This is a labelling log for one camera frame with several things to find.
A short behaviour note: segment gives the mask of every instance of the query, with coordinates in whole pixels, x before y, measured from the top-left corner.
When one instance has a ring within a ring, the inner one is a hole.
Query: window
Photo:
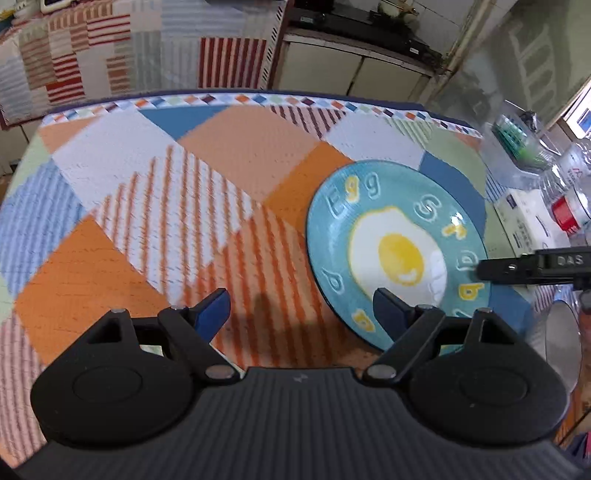
[[[564,121],[576,137],[591,136],[591,82],[568,109]]]

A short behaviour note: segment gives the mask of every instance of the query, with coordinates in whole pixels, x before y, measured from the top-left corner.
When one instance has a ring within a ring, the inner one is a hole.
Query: striped blanket
[[[0,43],[0,127],[61,105],[268,86],[287,0],[96,0]]]

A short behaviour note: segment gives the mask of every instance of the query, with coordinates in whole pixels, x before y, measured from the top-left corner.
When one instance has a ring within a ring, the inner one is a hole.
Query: red object
[[[578,232],[581,227],[577,223],[566,197],[561,197],[552,205],[552,213],[559,227],[569,235]]]

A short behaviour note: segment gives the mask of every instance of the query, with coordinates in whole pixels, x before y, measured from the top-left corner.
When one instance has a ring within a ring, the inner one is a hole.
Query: striped pattern
[[[554,296],[558,287],[556,285],[543,285],[534,290],[534,312],[541,313],[554,302]]]
[[[107,59],[106,62],[111,92],[114,95],[121,95],[129,92],[129,71],[127,68],[126,57],[119,55]]]
[[[116,6],[116,13],[131,13],[132,32],[160,31],[162,26],[161,0],[135,0]]]
[[[411,138],[415,143],[427,149],[427,144],[431,141],[433,135],[433,124],[425,120],[399,120],[392,118],[387,120],[396,130]]]
[[[108,17],[113,14],[113,0],[96,0],[91,4],[77,5],[54,13],[48,22],[50,32],[62,28],[86,24],[89,20]]]
[[[418,170],[425,155],[419,143],[385,116],[349,113],[323,140],[353,161],[387,160]]]
[[[183,89],[197,87],[200,44],[190,38],[163,38],[160,45],[162,87]]]
[[[21,58],[8,59],[0,65],[0,110],[6,121],[25,117],[33,107]]]
[[[492,203],[495,203],[498,199],[500,199],[506,192],[507,187],[504,187],[499,182],[497,182],[494,177],[492,176],[491,172],[486,169],[486,198],[490,200]]]
[[[75,53],[53,59],[56,81],[47,84],[47,95],[52,105],[72,103],[85,98],[82,76]]]
[[[199,88],[256,88],[266,45],[257,38],[202,38]]]
[[[267,29],[279,28],[283,18],[284,9],[273,2],[243,2],[240,5],[245,15],[243,38],[261,38],[264,35],[263,27]]]
[[[35,31],[35,33],[38,35],[36,38],[33,37],[25,41],[21,37],[19,44],[30,89],[39,88],[56,81],[47,32]]]
[[[86,24],[78,25],[77,27],[72,27],[70,29],[70,42],[74,52],[88,50],[89,41]]]
[[[69,30],[58,30],[49,34],[49,48],[52,58],[72,53],[72,34]]]
[[[272,14],[274,14],[274,18],[272,19],[274,25],[271,28],[271,35],[269,35],[267,51],[265,52],[265,56],[263,58],[261,78],[259,79],[258,85],[260,89],[265,89],[269,85],[269,75],[271,74],[274,53],[277,47],[277,41],[279,40],[279,30],[281,29],[281,25],[283,24],[285,8],[283,8],[282,5],[279,4],[277,5],[276,10]]]
[[[363,368],[375,359],[322,299],[304,238],[265,207],[199,272],[184,300],[196,303],[216,287],[228,289],[232,315],[212,345],[242,368]]]
[[[115,43],[131,38],[131,20],[129,15],[117,15],[114,17],[103,17],[87,22],[88,43],[103,45]]]
[[[0,273],[16,297],[85,214],[53,161],[39,167],[0,209]]]
[[[345,112],[326,108],[270,106],[268,109],[318,139],[322,139],[346,115]]]
[[[138,32],[131,34],[132,52],[135,57],[135,81],[136,89],[142,92],[159,90],[163,87],[161,81],[161,55],[165,54],[164,45],[161,53],[161,37],[159,31]],[[176,60],[183,59],[189,64],[194,62],[191,57],[177,56]],[[193,69],[197,69],[197,63],[193,64]],[[165,69],[166,75],[173,75],[168,69]]]
[[[16,314],[0,326],[0,443],[18,463],[45,444],[30,394],[41,361]]]
[[[40,111],[49,108],[49,95],[47,94],[46,87],[39,87],[31,90],[31,100],[33,102],[33,108]]]
[[[115,57],[118,57],[125,61],[125,68],[127,70],[126,79],[129,84],[128,91],[126,93],[134,92],[137,89],[136,83],[136,68],[135,68],[135,53],[134,44],[131,39],[125,41],[118,41],[113,45],[115,51]]]
[[[128,261],[170,303],[178,303],[241,222],[250,197],[178,145],[92,212]]]
[[[246,16],[240,9],[224,2],[207,0],[163,0],[163,37],[241,37]],[[264,38],[261,31],[259,38]]]

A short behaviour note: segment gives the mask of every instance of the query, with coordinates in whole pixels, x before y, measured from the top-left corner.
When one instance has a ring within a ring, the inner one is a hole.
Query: egg yolk
[[[385,235],[378,246],[379,263],[394,283],[406,287],[418,284],[423,277],[423,256],[419,249],[399,233]]]

